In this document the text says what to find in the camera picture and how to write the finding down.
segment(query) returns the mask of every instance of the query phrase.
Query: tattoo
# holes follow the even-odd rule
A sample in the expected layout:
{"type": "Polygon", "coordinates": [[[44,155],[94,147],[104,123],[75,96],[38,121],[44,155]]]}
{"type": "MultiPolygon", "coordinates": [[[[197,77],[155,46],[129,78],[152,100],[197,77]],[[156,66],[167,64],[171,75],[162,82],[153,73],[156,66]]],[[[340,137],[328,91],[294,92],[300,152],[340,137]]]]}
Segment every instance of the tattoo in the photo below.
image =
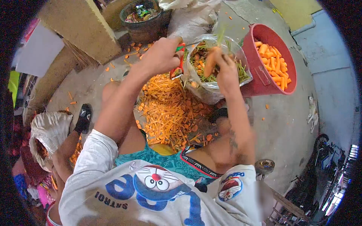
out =
{"type": "Polygon", "coordinates": [[[229,139],[229,145],[230,145],[230,155],[233,154],[234,152],[234,149],[236,149],[236,151],[239,149],[239,146],[238,144],[236,143],[236,135],[235,135],[235,131],[232,130],[232,127],[231,127],[231,123],[229,121],[229,125],[230,125],[230,129],[229,129],[229,135],[230,135],[230,139],[229,139]]]}

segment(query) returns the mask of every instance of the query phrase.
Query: pink container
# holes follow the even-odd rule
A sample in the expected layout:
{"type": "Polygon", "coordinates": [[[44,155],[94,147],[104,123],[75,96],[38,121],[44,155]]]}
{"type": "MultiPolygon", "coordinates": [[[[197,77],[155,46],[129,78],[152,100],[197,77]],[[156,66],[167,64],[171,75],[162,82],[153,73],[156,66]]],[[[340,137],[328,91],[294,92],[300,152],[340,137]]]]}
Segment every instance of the pink container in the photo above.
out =
{"type": "Polygon", "coordinates": [[[288,47],[271,28],[263,24],[252,24],[249,25],[249,27],[250,30],[244,37],[243,51],[248,60],[253,80],[240,88],[241,93],[245,97],[269,94],[292,94],[296,87],[297,75],[294,61],[288,47]],[[261,61],[259,52],[255,47],[254,38],[262,43],[275,46],[282,54],[282,57],[287,63],[287,73],[292,80],[285,91],[274,82],[264,63],[261,61]]]}

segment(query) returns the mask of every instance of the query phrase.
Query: carrot shavings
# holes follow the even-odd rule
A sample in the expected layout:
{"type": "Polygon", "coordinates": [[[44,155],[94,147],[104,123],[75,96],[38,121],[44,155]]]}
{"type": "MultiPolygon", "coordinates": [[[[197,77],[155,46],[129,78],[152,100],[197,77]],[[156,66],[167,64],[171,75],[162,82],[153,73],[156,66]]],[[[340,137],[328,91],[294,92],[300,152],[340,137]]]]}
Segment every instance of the carrot shavings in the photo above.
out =
{"type": "Polygon", "coordinates": [[[137,109],[146,118],[144,128],[149,135],[149,145],[167,144],[176,153],[201,135],[193,137],[191,134],[193,138],[188,139],[198,128],[194,118],[210,113],[211,107],[194,99],[182,88],[179,79],[170,80],[169,74],[159,74],[142,90],[144,96],[137,109]]]}

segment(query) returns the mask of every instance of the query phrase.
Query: blue wall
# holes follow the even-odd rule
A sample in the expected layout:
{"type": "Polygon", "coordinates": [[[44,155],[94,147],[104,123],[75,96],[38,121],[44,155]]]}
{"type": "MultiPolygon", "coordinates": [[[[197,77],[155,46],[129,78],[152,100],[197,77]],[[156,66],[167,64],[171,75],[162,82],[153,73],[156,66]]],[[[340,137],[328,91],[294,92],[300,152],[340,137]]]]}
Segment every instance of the blue wall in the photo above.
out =
{"type": "Polygon", "coordinates": [[[316,26],[294,38],[302,47],[317,92],[320,132],[348,151],[358,144],[360,113],[353,66],[344,41],[324,10],[312,15],[316,26]]]}

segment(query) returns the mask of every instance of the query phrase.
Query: white t-shirt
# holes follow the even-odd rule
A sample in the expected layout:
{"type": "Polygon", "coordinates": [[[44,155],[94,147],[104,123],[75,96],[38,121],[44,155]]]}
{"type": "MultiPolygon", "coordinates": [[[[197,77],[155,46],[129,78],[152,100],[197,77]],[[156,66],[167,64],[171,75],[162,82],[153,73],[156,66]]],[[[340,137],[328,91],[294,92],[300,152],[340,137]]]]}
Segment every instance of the white t-shirt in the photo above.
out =
{"type": "Polygon", "coordinates": [[[63,225],[261,225],[254,166],[228,170],[212,199],[190,179],[143,160],[112,169],[117,155],[112,139],[91,132],[59,203],[63,225]]]}

